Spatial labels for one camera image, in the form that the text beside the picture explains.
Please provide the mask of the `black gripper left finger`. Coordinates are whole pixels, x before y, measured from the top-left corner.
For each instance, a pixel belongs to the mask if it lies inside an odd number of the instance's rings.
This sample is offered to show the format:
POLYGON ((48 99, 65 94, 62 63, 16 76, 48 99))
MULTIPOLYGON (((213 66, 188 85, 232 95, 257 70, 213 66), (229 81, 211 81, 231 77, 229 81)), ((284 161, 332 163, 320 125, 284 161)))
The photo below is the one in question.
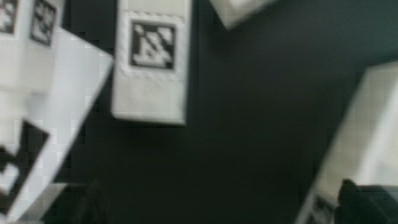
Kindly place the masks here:
POLYGON ((23 224, 106 224, 99 184, 51 183, 19 217, 23 224))

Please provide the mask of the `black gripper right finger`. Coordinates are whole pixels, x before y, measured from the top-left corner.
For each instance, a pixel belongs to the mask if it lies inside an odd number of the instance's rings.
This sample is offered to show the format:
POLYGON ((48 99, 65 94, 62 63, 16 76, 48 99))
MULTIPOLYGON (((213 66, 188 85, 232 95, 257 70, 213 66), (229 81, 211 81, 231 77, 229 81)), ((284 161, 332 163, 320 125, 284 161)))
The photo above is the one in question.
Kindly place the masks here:
POLYGON ((398 224, 398 185, 357 185, 343 180, 334 224, 398 224))

